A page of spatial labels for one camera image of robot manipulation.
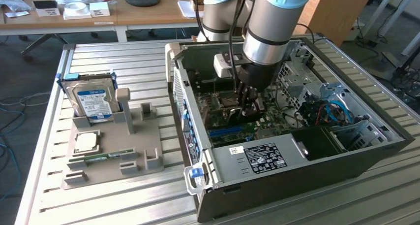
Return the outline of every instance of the blue pcie slot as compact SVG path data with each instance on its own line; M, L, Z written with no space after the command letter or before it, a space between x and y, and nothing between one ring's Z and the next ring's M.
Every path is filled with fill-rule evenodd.
M221 129L221 130L213 130L213 131L210 131L210 137L231 134L231 133L239 132L242 130L243 130L243 127L235 127L235 128Z

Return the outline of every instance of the blue hard drive label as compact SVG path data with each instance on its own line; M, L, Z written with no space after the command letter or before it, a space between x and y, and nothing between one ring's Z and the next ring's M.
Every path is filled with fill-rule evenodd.
M247 148L245 151L257 174L289 166L275 143Z
M79 91L78 97L87 117L102 121L113 116L106 90Z

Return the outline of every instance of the slotted aluminum work surface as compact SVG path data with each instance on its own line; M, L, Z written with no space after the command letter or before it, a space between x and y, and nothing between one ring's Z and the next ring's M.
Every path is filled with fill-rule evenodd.
M73 190L61 189L74 109L55 84L17 224L197 224L167 92L169 42L181 40L78 45L75 50L65 50L59 67L59 72L69 68L82 73L113 69L119 87L131 89L130 105L153 102L158 107L165 171ZM419 116L331 43L322 40L317 46L417 141L361 177L207 224L375 225L411 224L420 219ZM327 81L335 80L330 73L321 74Z

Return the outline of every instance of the lamp base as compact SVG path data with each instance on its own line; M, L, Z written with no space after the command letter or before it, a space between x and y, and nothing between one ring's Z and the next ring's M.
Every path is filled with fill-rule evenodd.
M126 2L137 7L151 7L159 4L161 0L126 0Z

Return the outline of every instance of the gray carpet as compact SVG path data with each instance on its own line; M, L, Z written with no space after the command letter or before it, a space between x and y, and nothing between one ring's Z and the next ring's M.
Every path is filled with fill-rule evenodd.
M363 22L369 21L370 16L373 15L378 3L369 6L361 19ZM387 14L383 14L375 27L379 27L382 21ZM415 37L420 31L420 25L417 21L402 17L398 21L401 26L395 26L389 35L389 43L379 43L377 50L389 51L395 54L401 60L405 60L406 57L402 57L399 53L403 51L405 47L410 43L411 39ZM186 29L189 36L198 34L198 29L191 28ZM158 37L150 37L149 31L135 31L133 32L133 37L130 41L135 40L151 40L151 39L174 39L177 36L183 38L182 32L174 29L162 29L157 30ZM29 36L31 41L37 40L39 35ZM90 33L79 34L65 34L65 39L71 43L99 43L99 42L117 42L115 32L101 32L99 38L95 39L91 37ZM0 42L6 39L6 36L0 36ZM30 45L30 42L23 42L19 40L18 36L9 37L9 41L5 44L0 44L0 99L13 97L13 96L29 96L39 92L47 92L51 90L54 77L58 69L59 59L62 55L62 44L58 40L53 39L45 43L37 50L31 52L31 55L35 58L33 63L27 63L22 60L21 51ZM361 48L354 42L347 42L342 46L343 50L350 54L350 56L357 60L362 61L363 59L371 57L374 52L367 49ZM420 58L418 57L415 64L420 66ZM381 58L370 59L363 63L365 67L377 68L379 65L385 64L381 61ZM34 100L34 102L42 102L49 98L43 96ZM14 106L9 108L11 110L22 110L22 106ZM27 174L30 171L34 150L37 147L38 137L41 133L41 128L43 124L43 117L46 112L46 105L27 107L27 120L23 126L14 131L11 134L6 135L5 139L0 140L0 143L6 143L17 153L17 158L21 166L21 171L23 175L23 180L19 189L15 191L15 195L7 200L0 201L0 224L10 225L14 224L21 196L23 192ZM7 113L0 111L0 128L15 118L17 113ZM6 162L6 157L0 158L0 167ZM6 170L0 172L0 194L5 194L7 190L14 187L17 182L17 169L14 167L13 161L9 162Z

